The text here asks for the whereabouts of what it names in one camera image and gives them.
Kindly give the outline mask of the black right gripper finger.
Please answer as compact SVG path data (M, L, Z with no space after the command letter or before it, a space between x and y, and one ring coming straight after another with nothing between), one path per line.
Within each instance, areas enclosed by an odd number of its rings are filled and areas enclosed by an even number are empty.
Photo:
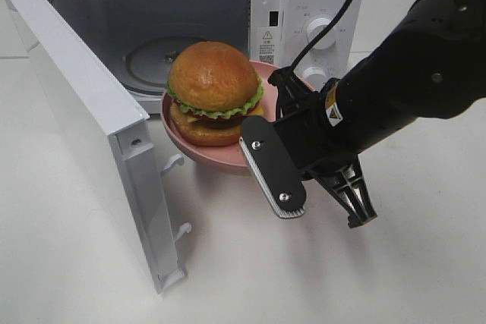
M314 167L313 179L347 212L350 228L363 226L377 217L357 156L335 171L323 165Z
M261 116L246 118L241 125L239 144L275 215L281 219L303 216L306 190L273 123Z

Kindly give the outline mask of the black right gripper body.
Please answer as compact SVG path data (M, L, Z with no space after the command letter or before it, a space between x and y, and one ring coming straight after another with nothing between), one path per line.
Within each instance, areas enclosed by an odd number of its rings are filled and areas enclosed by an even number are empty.
M274 81L278 96L274 127L303 181L331 176L351 165L358 154L336 136L328 118L326 98L337 82L312 91L301 80Z

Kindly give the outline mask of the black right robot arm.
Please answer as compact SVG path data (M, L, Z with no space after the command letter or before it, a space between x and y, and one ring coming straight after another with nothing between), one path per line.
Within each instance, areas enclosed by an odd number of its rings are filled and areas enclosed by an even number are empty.
M393 32L342 78L312 90L275 70L276 119L250 117L240 145L274 213L305 211L317 181L355 228L376 213L359 155L418 118L453 118L485 96L485 0L417 0Z

